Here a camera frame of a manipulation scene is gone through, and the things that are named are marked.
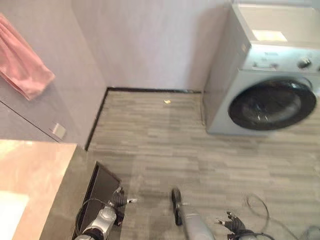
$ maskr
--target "washing machine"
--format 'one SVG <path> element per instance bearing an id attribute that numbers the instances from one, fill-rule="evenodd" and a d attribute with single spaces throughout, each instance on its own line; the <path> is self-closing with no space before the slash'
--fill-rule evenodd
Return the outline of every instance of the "washing machine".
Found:
<path id="1" fill-rule="evenodd" d="M 307 118 L 319 93 L 320 12 L 232 5 L 203 91 L 207 132 L 267 135 Z"/>

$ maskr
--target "control panel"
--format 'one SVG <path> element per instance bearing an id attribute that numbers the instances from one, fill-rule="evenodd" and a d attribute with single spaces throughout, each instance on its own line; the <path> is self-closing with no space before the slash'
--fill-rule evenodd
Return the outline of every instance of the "control panel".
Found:
<path id="1" fill-rule="evenodd" d="M 242 69 L 320 74 L 320 49 L 254 44 Z"/>

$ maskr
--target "black cable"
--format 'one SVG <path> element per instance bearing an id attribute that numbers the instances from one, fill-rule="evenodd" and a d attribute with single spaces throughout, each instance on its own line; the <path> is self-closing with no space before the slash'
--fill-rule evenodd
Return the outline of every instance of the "black cable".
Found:
<path id="1" fill-rule="evenodd" d="M 266 215 L 260 214 L 260 213 L 258 213 L 258 212 L 256 212 L 256 211 L 254 210 L 254 208 L 253 208 L 252 205 L 251 205 L 251 201 L 250 201 L 250 199 L 252 199 L 252 198 L 255 198 L 256 200 L 258 200 L 259 202 L 262 203 L 262 205 L 264 206 Z M 249 208 L 249 210 L 250 210 L 254 215 L 256 215 L 256 216 L 258 216 L 258 217 L 260 217 L 260 218 L 265 218 L 265 224 L 264 224 L 263 228 L 261 229 L 262 234 L 260 234 L 260 233 L 255 233 L 255 234 L 263 235 L 263 236 L 266 236 L 266 237 L 270 238 L 271 240 L 274 240 L 271 236 L 263 233 L 263 232 L 267 229 L 267 227 L 268 227 L 268 225 L 269 225 L 269 222 L 274 222 L 274 223 L 278 224 L 279 226 L 281 226 L 281 227 L 282 227 L 284 230 L 286 230 L 295 240 L 301 240 L 302 237 L 304 237 L 304 236 L 306 236 L 305 239 L 308 240 L 311 230 L 315 230 L 315 229 L 316 229 L 316 230 L 319 230 L 319 231 L 320 231 L 320 227 L 319 227 L 319 226 L 310 226 L 310 227 L 302 234 L 302 236 L 301 236 L 300 238 L 298 238 L 284 223 L 282 223 L 281 221 L 279 221 L 279 220 L 277 220 L 277 219 L 275 219 L 275 218 L 273 218 L 273 217 L 270 217 L 270 213 L 269 213 L 268 207 L 267 207 L 267 205 L 265 204 L 265 202 L 264 202 L 260 197 L 258 197 L 258 196 L 255 195 L 255 194 L 249 194 L 249 195 L 247 195 L 247 196 L 245 197 L 245 201 L 246 201 L 247 207 Z"/>
<path id="2" fill-rule="evenodd" d="M 79 217 L 80 217 L 80 215 L 81 215 L 81 213 L 82 213 L 85 205 L 88 204 L 88 203 L 91 202 L 91 201 L 98 201 L 98 202 L 101 204 L 101 206 L 103 206 L 103 207 L 105 207 L 105 206 L 107 205 L 106 203 L 104 203 L 103 201 L 101 201 L 100 199 L 97 199 L 97 198 L 90 198 L 90 199 L 88 199 L 87 201 L 85 201 L 85 202 L 82 204 L 82 206 L 79 208 L 78 213 L 76 214 L 75 222 L 74 222 L 75 234 L 76 234 L 77 236 L 80 235 Z"/>
<path id="3" fill-rule="evenodd" d="M 238 235 L 234 235 L 232 237 L 232 239 L 234 240 L 237 240 L 237 239 L 240 239 L 242 237 L 245 237 L 245 236 L 264 236 L 264 237 L 267 237 L 269 238 L 270 240 L 275 240 L 272 236 L 270 236 L 269 234 L 266 234 L 266 233 L 263 233 L 263 232 L 248 232 L 248 233 L 242 233 L 242 234 L 238 234 Z"/>
<path id="4" fill-rule="evenodd" d="M 264 206 L 266 215 L 260 214 L 260 213 L 258 213 L 258 212 L 256 212 L 256 211 L 254 210 L 254 208 L 252 207 L 252 205 L 251 205 L 251 203 L 250 203 L 250 199 L 251 199 L 251 198 L 255 198 L 255 199 L 257 199 L 259 202 L 262 203 L 262 205 Z M 263 228 L 262 228 L 261 231 L 260 231 L 260 232 L 264 233 L 264 232 L 267 230 L 267 227 L 268 227 L 269 221 L 270 221 L 270 213 L 269 213 L 269 210 L 268 210 L 267 205 L 265 204 L 265 202 L 264 202 L 260 197 L 258 197 L 258 196 L 255 195 L 255 194 L 249 194 L 249 195 L 247 195 L 247 196 L 245 197 L 245 202 L 246 202 L 247 207 L 248 207 L 249 210 L 251 211 L 251 213 L 253 213 L 254 215 L 256 215 L 256 216 L 258 216 L 258 217 L 260 217 L 260 218 L 265 218 L 264 226 L 263 226 Z"/>

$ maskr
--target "washing machine door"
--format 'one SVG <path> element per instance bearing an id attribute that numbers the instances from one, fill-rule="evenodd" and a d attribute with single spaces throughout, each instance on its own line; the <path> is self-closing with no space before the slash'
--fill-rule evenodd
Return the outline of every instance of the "washing machine door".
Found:
<path id="1" fill-rule="evenodd" d="M 229 116 L 243 128 L 260 131 L 296 124 L 316 107 L 317 98 L 308 83 L 288 77 L 260 82 L 232 101 Z"/>

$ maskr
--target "black baseboard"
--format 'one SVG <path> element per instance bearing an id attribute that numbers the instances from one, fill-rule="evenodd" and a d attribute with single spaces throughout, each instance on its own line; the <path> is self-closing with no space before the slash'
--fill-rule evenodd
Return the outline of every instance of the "black baseboard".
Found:
<path id="1" fill-rule="evenodd" d="M 99 121 L 99 117 L 100 117 L 101 111 L 102 111 L 102 109 L 104 108 L 105 101 L 106 101 L 106 99 L 107 99 L 108 90 L 109 90 L 109 88 L 107 87 L 106 90 L 105 90 L 104 96 L 103 96 L 103 98 L 102 98 L 102 101 L 101 101 L 101 103 L 100 103 L 98 112 L 96 113 L 95 120 L 94 120 L 93 126 L 92 126 L 92 128 L 91 128 L 91 131 L 90 131 L 88 140 L 86 141 L 86 144 L 85 144 L 85 146 L 84 146 L 84 150 L 86 150 L 86 151 L 88 151 L 89 146 L 90 146 L 90 143 L 91 143 L 91 140 L 92 140 L 92 137 L 94 136 L 94 133 L 95 133 L 95 130 L 96 130 L 98 121 Z"/>
<path id="2" fill-rule="evenodd" d="M 142 92 L 142 93 L 178 93 L 178 94 L 200 94 L 201 91 L 186 89 L 153 89 L 153 88 L 130 88 L 130 87 L 108 87 L 108 91 L 115 92 Z"/>
<path id="3" fill-rule="evenodd" d="M 93 126 L 91 128 L 88 140 L 86 141 L 84 149 L 88 151 L 92 137 L 94 136 L 99 117 L 101 114 L 101 111 L 105 105 L 105 101 L 108 96 L 108 92 L 113 91 L 113 92 L 137 92 L 137 93 L 178 93 L 178 94 L 200 94 L 201 91 L 197 90 L 186 90 L 186 89 L 152 89 L 152 88 L 130 88 L 130 87 L 107 87 L 105 90 L 103 99 L 101 101 L 99 110 L 95 116 L 95 120 L 93 123 Z"/>

